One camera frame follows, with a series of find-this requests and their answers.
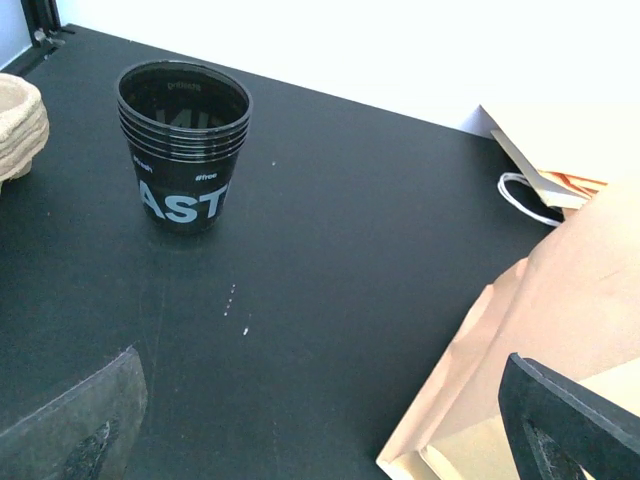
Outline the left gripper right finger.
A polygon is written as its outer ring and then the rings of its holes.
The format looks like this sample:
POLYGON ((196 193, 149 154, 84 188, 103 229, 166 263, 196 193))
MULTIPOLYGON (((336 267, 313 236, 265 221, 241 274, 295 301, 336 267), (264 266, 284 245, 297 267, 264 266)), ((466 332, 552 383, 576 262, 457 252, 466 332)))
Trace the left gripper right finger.
POLYGON ((545 365, 510 354, 498 402, 521 479, 639 477, 639 417, 545 365))

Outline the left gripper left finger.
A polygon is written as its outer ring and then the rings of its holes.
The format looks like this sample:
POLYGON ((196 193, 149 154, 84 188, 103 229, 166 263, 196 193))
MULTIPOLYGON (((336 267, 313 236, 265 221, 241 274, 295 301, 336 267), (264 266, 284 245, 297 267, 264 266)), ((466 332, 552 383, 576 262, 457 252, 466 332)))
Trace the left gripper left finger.
POLYGON ((122 479, 148 401, 130 346, 29 413, 1 421, 3 479, 122 479))

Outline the orange paper bag white handles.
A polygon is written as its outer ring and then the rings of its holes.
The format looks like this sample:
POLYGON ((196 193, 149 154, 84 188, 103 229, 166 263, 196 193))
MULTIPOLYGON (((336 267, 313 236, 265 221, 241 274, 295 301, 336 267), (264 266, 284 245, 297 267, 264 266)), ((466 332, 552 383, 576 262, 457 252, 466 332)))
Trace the orange paper bag white handles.
POLYGON ((514 479, 510 354, 639 410, 639 182, 613 183, 487 285, 377 457, 393 479, 514 479))

